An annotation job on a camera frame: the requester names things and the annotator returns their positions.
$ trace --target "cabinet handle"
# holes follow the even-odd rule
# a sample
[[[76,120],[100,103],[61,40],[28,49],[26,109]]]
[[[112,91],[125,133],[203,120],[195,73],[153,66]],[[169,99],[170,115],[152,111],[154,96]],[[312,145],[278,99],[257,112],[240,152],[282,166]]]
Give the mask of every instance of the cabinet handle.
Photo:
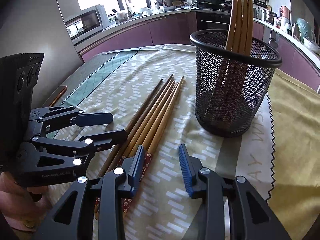
[[[220,23],[220,22],[204,21],[204,20],[201,20],[201,21],[206,23]]]

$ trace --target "black mesh basket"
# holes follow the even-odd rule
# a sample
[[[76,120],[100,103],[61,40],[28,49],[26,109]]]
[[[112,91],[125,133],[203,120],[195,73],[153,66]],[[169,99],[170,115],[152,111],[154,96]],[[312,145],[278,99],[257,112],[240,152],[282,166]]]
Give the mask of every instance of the black mesh basket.
[[[256,38],[250,57],[225,50],[227,36],[225,30],[190,35],[197,46],[195,113],[208,132],[234,137],[250,127],[282,58]]]

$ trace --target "silver screw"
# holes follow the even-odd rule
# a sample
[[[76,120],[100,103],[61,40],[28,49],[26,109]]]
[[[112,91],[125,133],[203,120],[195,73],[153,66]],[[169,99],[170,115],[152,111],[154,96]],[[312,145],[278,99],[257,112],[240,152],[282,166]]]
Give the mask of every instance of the silver screw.
[[[85,176],[81,176],[78,178],[79,183],[85,183],[86,181],[87,181],[87,177],[85,177]]]
[[[237,177],[237,181],[239,183],[245,183],[245,177],[239,176],[239,177]]]
[[[88,139],[85,139],[84,142],[85,142],[86,144],[91,144],[91,143],[92,143],[92,139],[89,139],[89,138],[88,138]]]
[[[120,174],[122,174],[123,172],[124,172],[124,169],[122,169],[122,168],[115,168],[115,169],[113,170],[113,173],[116,174],[116,175],[120,175]]]
[[[202,169],[200,170],[200,172],[201,172],[202,174],[209,174],[209,173],[210,173],[210,170],[209,170],[208,168],[202,168]]]
[[[79,159],[79,158],[76,158],[76,159],[73,160],[73,164],[76,165],[76,166],[80,165],[81,163],[82,163],[82,160]]]

